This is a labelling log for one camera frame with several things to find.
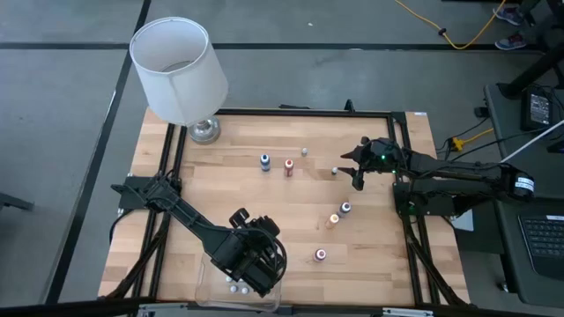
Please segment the lamp base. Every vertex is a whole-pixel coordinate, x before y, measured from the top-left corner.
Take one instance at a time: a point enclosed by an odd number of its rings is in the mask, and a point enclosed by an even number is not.
[[[215,116],[197,122],[188,129],[188,133],[197,144],[211,144],[218,139],[221,134],[219,120]]]

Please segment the white lamp shade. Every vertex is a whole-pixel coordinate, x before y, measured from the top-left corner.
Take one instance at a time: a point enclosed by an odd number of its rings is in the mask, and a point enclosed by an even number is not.
[[[226,76],[208,33],[194,21],[154,20],[133,35],[130,54],[149,107],[162,120],[190,126],[226,100]]]

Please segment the gray floor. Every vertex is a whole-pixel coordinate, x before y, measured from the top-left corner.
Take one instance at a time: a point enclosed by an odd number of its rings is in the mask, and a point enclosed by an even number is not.
[[[441,22],[458,42],[469,40],[495,6],[405,2]],[[49,4],[4,0],[0,41],[126,42],[141,4],[141,0]],[[153,0],[147,20],[165,16],[193,18],[208,29],[214,42],[442,43],[434,29],[392,0]],[[491,43],[513,31],[513,26],[495,21],[479,42]],[[0,192],[35,202],[32,212],[4,209],[0,213],[0,306],[41,302],[125,54],[121,50],[0,50]],[[441,144],[445,137],[478,122],[472,109],[483,102],[483,85],[509,81],[538,55],[221,50],[218,58],[230,84],[225,107],[284,103],[336,109],[352,99],[358,109],[424,111],[435,143]],[[543,81],[555,84],[554,75],[547,74]],[[129,171],[145,107],[133,70],[63,289],[64,301],[96,296],[119,198],[109,185],[122,181]],[[490,147],[466,158],[496,160],[499,152]],[[527,306],[516,295],[499,292],[495,283],[501,279],[501,265],[496,258],[461,256],[474,304],[563,315],[562,310]]]

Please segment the wooden table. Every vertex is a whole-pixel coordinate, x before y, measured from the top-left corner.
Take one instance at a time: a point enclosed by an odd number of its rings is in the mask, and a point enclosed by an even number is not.
[[[412,148],[434,156],[427,115],[406,113],[406,117]],[[404,232],[391,192],[393,175],[368,174],[364,191],[359,192],[351,186],[350,176],[330,173],[333,166],[353,166],[339,155],[351,151],[362,136],[388,136],[384,119],[256,115],[220,115],[219,119],[222,134],[217,142],[186,141],[182,197],[217,225],[229,226],[228,218],[240,207],[251,217],[268,215],[276,221],[288,253],[283,304],[413,305]],[[147,111],[131,166],[135,175],[156,173],[166,130],[167,124]],[[396,134],[401,140],[399,127]],[[304,147],[309,149],[305,158]],[[268,173],[260,168],[263,153],[271,156]],[[283,175],[285,159],[294,160],[291,178]],[[351,214],[332,230],[326,229],[325,220],[342,202],[351,203]],[[100,295],[112,291],[137,260],[147,214],[136,210],[115,228]],[[440,217],[426,221],[436,267],[468,300],[452,229]],[[327,251],[327,259],[314,262],[312,255],[320,247]],[[158,299],[194,300],[202,252],[200,241],[173,219]],[[148,292],[151,272],[149,263],[142,294]],[[419,276],[428,300],[420,264]]]

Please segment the clear plastic container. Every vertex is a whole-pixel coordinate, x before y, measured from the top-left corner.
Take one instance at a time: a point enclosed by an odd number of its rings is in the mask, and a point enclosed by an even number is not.
[[[227,307],[236,309],[273,312],[280,304],[280,285],[278,282],[269,294],[261,298],[244,281],[228,282],[226,274],[210,262],[210,256],[204,254],[198,273],[196,302],[200,306]],[[231,286],[237,286],[237,292],[231,292]],[[241,292],[243,287],[248,294]]]

